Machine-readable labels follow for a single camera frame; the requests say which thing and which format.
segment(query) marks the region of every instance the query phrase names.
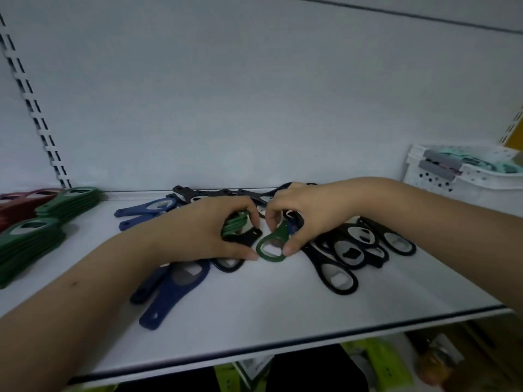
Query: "person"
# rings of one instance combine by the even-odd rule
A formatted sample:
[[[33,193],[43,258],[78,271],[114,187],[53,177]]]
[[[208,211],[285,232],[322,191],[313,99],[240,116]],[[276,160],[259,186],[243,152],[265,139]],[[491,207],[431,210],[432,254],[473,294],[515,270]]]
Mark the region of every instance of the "person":
[[[213,197],[137,225],[94,249],[62,276],[0,319],[0,390],[60,390],[101,337],[113,314],[166,262],[257,259],[252,248],[220,238],[226,217],[248,210],[248,197]],[[304,226],[283,248],[291,256],[317,235],[361,215],[386,225],[523,313],[523,218],[441,197],[381,177],[324,185],[293,183],[268,204],[275,230],[282,210]]]

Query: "person's right hand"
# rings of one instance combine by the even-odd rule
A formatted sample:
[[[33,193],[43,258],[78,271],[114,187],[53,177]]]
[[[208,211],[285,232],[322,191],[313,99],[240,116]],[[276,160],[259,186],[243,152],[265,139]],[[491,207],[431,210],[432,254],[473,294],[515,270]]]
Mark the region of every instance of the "person's right hand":
[[[293,183],[288,189],[278,191],[265,212],[270,230],[278,226],[282,210],[297,210],[304,220],[303,227],[285,244],[284,256],[293,255],[319,234],[360,215],[374,181],[374,177],[361,177],[324,185]]]

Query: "green bottle opener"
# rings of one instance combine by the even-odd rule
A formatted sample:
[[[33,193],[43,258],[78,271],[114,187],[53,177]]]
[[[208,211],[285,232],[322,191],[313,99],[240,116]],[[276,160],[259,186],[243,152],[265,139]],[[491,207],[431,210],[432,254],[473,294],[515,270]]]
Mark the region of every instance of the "green bottle opener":
[[[271,254],[265,250],[268,245],[272,245],[276,248],[284,248],[285,243],[289,240],[289,229],[287,227],[287,220],[281,222],[279,227],[271,234],[263,237],[258,245],[256,245],[256,252],[263,259],[271,262],[278,263],[285,260],[283,253],[279,256]]]

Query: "white back panel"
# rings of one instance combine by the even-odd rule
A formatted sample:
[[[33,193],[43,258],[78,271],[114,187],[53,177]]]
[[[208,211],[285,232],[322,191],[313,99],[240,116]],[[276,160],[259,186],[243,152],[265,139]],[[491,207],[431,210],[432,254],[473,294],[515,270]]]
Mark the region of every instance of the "white back panel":
[[[400,178],[410,143],[494,143],[522,36],[297,0],[7,0],[73,185]]]
[[[2,53],[0,137],[0,193],[60,186]]]
[[[523,0],[324,0],[523,31]]]

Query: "stack of green bottle openers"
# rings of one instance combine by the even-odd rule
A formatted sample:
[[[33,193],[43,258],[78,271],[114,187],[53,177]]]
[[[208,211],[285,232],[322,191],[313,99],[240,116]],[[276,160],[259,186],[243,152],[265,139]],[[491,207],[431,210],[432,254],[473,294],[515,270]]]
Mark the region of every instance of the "stack of green bottle openers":
[[[36,208],[37,218],[17,223],[0,234],[0,289],[65,239],[62,224],[100,201],[100,190],[79,187],[65,190]]]

